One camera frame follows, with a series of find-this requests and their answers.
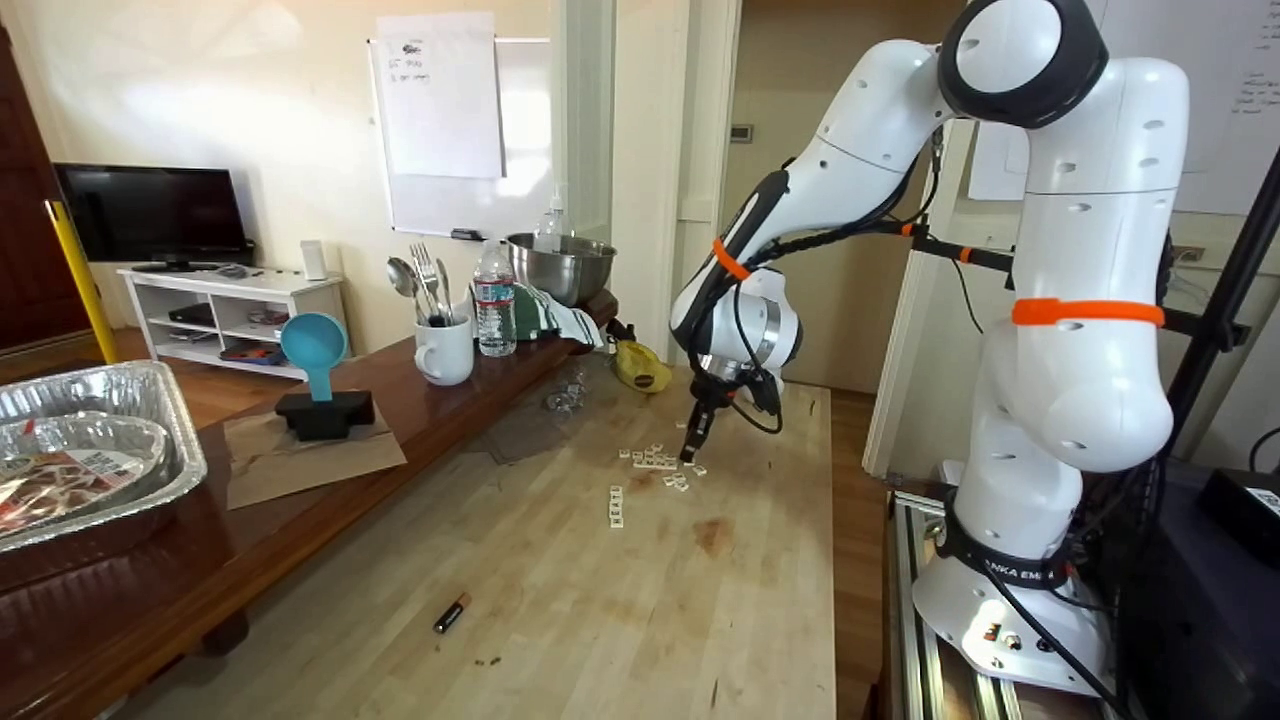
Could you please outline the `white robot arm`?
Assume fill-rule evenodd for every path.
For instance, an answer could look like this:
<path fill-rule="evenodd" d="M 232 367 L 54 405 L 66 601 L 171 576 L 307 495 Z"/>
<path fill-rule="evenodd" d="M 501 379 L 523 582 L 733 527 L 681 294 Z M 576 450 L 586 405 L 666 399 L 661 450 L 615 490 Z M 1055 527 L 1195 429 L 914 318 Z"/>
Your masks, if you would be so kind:
<path fill-rule="evenodd" d="M 1171 434 L 1157 272 L 1190 142 L 1190 74 L 1115 54 L 1083 0 L 970 0 L 945 39 L 871 43 L 816 134 L 767 171 L 674 302 L 691 362 L 689 444 L 719 409 L 779 409 L 801 343 L 776 258 L 871 233 L 950 120 L 1028 134 L 1014 309 L 986 336 L 970 458 L 914 609 L 977 673 L 1096 694 L 1111 662 L 1100 601 L 1065 539 L 1094 472 Z"/>

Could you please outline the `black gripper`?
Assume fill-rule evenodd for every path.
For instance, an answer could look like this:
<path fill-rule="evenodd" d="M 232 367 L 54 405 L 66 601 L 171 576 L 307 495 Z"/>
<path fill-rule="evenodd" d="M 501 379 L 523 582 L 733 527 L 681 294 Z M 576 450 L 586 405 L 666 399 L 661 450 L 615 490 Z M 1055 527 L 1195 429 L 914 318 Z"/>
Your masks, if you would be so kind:
<path fill-rule="evenodd" d="M 696 409 L 685 429 L 681 462 L 696 458 L 696 450 L 703 449 L 703 441 L 711 431 L 715 410 L 727 409 L 740 388 L 745 388 L 745 374 L 711 374 L 711 373 L 691 374 Z"/>

